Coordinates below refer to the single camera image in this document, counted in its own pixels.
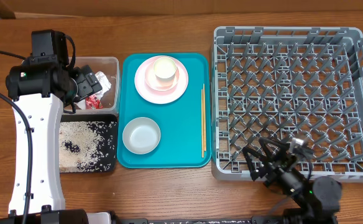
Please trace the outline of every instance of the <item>wooden chopstick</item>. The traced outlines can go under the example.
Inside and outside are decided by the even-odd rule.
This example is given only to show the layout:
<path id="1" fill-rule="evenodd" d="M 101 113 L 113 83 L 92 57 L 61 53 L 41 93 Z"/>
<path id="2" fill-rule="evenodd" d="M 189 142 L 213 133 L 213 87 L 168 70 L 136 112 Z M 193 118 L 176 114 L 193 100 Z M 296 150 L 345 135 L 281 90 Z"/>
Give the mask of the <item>wooden chopstick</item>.
<path id="1" fill-rule="evenodd" d="M 201 90 L 201 155 L 204 158 L 204 91 Z"/>
<path id="2" fill-rule="evenodd" d="M 206 104 L 205 104 L 205 83 L 203 85 L 203 108 L 204 108 L 204 151 L 206 152 Z"/>

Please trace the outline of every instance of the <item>gray dish rack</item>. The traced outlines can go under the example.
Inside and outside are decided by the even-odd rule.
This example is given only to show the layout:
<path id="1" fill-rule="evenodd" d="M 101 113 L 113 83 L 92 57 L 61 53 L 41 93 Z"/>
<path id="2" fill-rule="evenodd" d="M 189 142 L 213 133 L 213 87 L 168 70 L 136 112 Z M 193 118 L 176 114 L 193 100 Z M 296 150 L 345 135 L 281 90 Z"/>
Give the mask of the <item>gray dish rack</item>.
<path id="1" fill-rule="evenodd" d="M 263 153 L 260 136 L 285 142 L 300 133 L 315 152 L 312 178 L 363 182 L 359 29 L 218 27 L 211 66 L 215 178 L 251 180 L 245 145 Z M 308 161 L 297 168 L 307 175 Z"/>

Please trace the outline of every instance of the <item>wooden table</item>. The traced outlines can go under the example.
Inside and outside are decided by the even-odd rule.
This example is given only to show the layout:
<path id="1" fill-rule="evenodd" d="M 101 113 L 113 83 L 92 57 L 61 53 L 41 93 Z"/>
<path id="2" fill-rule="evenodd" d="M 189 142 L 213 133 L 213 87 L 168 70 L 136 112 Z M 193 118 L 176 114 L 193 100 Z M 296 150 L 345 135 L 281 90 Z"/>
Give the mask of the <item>wooden table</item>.
<path id="1" fill-rule="evenodd" d="M 76 44 L 77 56 L 124 59 L 142 52 L 199 52 L 210 61 L 217 26 L 346 26 L 363 31 L 363 12 L 296 12 L 205 16 L 92 17 L 0 21 L 0 50 L 31 51 L 30 33 L 60 30 Z M 17 58 L 0 55 L 0 92 Z M 0 100 L 0 217 L 6 217 L 14 184 L 16 134 L 9 105 Z M 260 182 L 225 182 L 201 169 L 128 170 L 117 164 L 109 174 L 62 174 L 67 208 L 114 210 L 121 218 L 244 218 L 265 215 L 283 196 Z M 286 203 L 277 210 L 294 206 Z M 344 184 L 340 223 L 363 223 L 363 184 Z"/>

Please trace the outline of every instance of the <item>pink plate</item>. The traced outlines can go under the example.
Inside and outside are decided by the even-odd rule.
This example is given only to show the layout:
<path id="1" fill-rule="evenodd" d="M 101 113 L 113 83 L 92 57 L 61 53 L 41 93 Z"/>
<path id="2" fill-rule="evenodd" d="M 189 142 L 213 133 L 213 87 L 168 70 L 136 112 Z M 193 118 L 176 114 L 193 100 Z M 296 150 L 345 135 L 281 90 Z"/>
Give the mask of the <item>pink plate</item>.
<path id="1" fill-rule="evenodd" d="M 153 90 L 157 91 L 167 91 L 172 89 L 177 85 L 179 80 L 179 70 L 176 69 L 176 74 L 170 85 L 168 83 L 161 82 L 158 80 L 157 76 L 155 76 L 154 67 L 152 66 L 154 62 L 150 63 L 150 65 L 145 69 L 145 77 L 144 80 L 146 84 L 151 87 Z"/>
<path id="2" fill-rule="evenodd" d="M 148 84 L 146 84 L 145 82 L 145 71 L 152 62 L 154 62 L 160 57 L 168 57 L 168 56 L 159 55 L 149 58 L 139 66 L 134 76 L 134 85 L 136 87 L 137 92 L 141 97 L 143 97 L 143 99 L 151 103 L 165 104 L 173 102 L 179 99 L 179 97 L 183 95 L 188 85 L 188 74 L 187 74 L 187 69 L 179 60 L 170 57 L 175 61 L 179 72 L 179 79 L 177 81 L 176 86 L 167 91 L 157 91 L 151 89 L 151 87 L 149 87 Z"/>

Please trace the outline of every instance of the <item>blue tray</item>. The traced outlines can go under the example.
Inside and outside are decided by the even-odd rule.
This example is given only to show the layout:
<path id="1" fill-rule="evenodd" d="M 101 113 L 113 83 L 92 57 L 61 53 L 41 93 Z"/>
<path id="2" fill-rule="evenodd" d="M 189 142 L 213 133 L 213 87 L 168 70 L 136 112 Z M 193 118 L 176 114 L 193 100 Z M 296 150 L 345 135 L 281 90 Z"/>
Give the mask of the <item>blue tray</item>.
<path id="1" fill-rule="evenodd" d="M 187 69 L 188 86 L 174 102 L 157 105 L 143 99 L 134 86 L 137 68 L 148 58 L 168 55 Z M 201 156 L 201 89 L 205 83 L 206 152 Z M 202 167 L 211 158 L 211 119 L 208 61 L 201 54 L 134 54 L 125 59 L 119 106 L 118 161 L 126 168 Z M 122 132 L 128 122 L 138 117 L 153 119 L 161 130 L 159 145 L 150 153 L 137 155 L 128 151 Z"/>

